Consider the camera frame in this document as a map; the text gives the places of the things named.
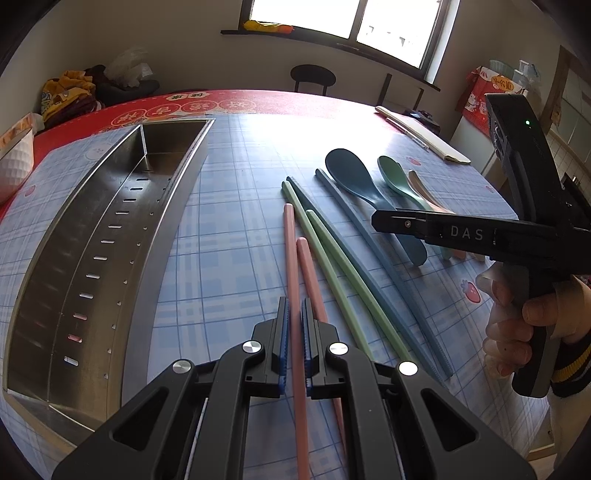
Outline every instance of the tile wall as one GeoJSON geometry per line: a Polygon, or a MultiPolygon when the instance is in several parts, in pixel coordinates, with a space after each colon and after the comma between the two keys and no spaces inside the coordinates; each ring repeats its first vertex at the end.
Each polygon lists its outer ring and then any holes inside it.
{"type": "Polygon", "coordinates": [[[558,176],[562,178],[566,173],[571,179],[576,176],[581,183],[579,188],[589,203],[591,203],[591,176],[585,167],[583,167],[565,148],[564,144],[556,137],[554,131],[550,131],[547,137],[548,146],[554,157],[558,176]]]}

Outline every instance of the beige spoon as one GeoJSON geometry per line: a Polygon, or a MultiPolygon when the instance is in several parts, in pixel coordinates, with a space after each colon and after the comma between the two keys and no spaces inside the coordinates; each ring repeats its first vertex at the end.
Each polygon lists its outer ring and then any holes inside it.
{"type": "MultiPolygon", "coordinates": [[[[422,196],[426,201],[431,203],[433,206],[437,207],[438,211],[440,211],[441,213],[452,213],[455,215],[454,212],[452,212],[448,208],[445,208],[441,203],[439,203],[437,201],[437,199],[433,195],[431,195],[431,192],[427,190],[427,187],[424,185],[424,183],[419,178],[417,172],[415,172],[414,170],[410,170],[408,172],[408,183],[415,190],[415,192],[417,192],[420,196],[422,196]]],[[[476,257],[476,259],[479,262],[484,262],[484,260],[486,259],[486,257],[481,254],[472,254],[472,255],[474,255],[474,257],[476,257]]]]}

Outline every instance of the white bowl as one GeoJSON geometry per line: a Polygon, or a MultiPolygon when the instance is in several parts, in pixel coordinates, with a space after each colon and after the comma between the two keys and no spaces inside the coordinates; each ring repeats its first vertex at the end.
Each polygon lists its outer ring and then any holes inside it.
{"type": "Polygon", "coordinates": [[[0,204],[18,191],[33,171],[33,131],[16,135],[0,151],[0,204]]]}

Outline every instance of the red tablecloth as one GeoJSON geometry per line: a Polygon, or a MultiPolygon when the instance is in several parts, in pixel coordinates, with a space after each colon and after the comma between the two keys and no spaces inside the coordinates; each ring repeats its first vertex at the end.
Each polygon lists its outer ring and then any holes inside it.
{"type": "MultiPolygon", "coordinates": [[[[365,126],[394,129],[374,107],[330,97],[272,90],[209,90],[160,95],[114,105],[42,132],[34,141],[35,169],[52,150],[90,135],[149,120],[207,113],[284,113],[321,118],[350,118],[365,126]]],[[[0,220],[10,207],[0,207],[0,220]]]]}

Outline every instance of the strawberry print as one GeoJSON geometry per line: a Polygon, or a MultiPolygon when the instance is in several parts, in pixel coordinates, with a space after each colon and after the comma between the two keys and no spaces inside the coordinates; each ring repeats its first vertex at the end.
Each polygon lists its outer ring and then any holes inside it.
{"type": "Polygon", "coordinates": [[[464,292],[464,295],[468,300],[470,300],[472,303],[480,303],[480,293],[478,293],[478,289],[471,281],[462,280],[460,286],[462,288],[462,292],[464,292]]]}

